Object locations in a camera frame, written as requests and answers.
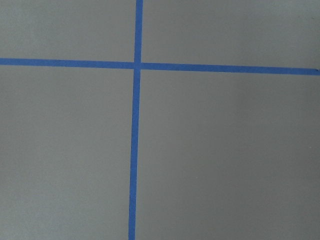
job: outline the blue tape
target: blue tape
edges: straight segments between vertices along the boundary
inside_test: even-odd
[[[232,66],[232,65],[201,65],[201,64],[174,64],[174,63],[148,63],[143,62],[144,70],[167,71],[194,71],[194,72],[220,72],[220,73],[251,73],[251,74],[287,74],[287,75],[313,75],[320,76],[319,69],[268,67],[268,66]]]
[[[67,68],[101,68],[101,69],[133,69],[133,62],[126,61],[86,61],[86,60],[56,60],[28,58],[0,58],[0,65],[11,66],[47,66]]]
[[[139,106],[140,106],[141,52],[142,52],[142,19],[143,19],[143,0],[136,0],[132,125],[131,125],[129,221],[128,221],[128,228],[129,228],[128,239],[129,240],[136,239],[136,202],[137,202]]]

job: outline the blue stripe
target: blue stripe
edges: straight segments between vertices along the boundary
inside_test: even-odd
[[[136,202],[139,140],[139,105],[141,77],[143,0],[136,0],[135,7],[135,39],[134,39],[134,71],[132,96],[131,157],[130,157],[130,193],[128,239],[136,239]]]
[[[48,66],[67,68],[102,68],[102,69],[133,69],[133,62],[126,61],[86,61],[57,59],[0,58],[0,65],[12,66]]]
[[[194,71],[194,72],[221,72],[221,73],[251,73],[251,74],[287,74],[287,75],[314,75],[320,76],[319,69],[268,67],[268,66],[232,66],[232,65],[201,65],[201,64],[174,64],[143,62],[144,70],[167,71]]]

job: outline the horizontal blue line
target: horizontal blue line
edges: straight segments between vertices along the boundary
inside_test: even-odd
[[[12,66],[47,66],[67,68],[102,68],[102,69],[133,69],[133,62],[121,61],[86,61],[57,59],[0,58],[0,65]]]
[[[144,70],[167,70],[167,71],[251,73],[251,74],[287,74],[287,75],[320,76],[319,69],[271,67],[271,66],[232,66],[232,65],[202,65],[202,64],[175,64],[175,63],[143,62],[141,64],[141,69],[144,69]]]

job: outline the vertical blue line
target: vertical blue line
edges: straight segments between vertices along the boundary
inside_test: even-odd
[[[136,239],[136,201],[137,201],[137,170],[138,170],[138,139],[139,139],[139,105],[140,76],[142,49],[142,17],[143,0],[136,0],[135,6],[135,37],[134,37],[134,69],[132,95],[132,126],[131,126],[131,157],[130,157],[130,193],[128,239]]]

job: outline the gray floor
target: gray floor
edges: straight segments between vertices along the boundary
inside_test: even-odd
[[[134,60],[134,0],[2,0],[0,58]],[[320,69],[318,0],[145,0],[142,61]],[[0,239],[125,240],[133,70],[0,66]],[[136,240],[319,240],[318,76],[141,71]]]

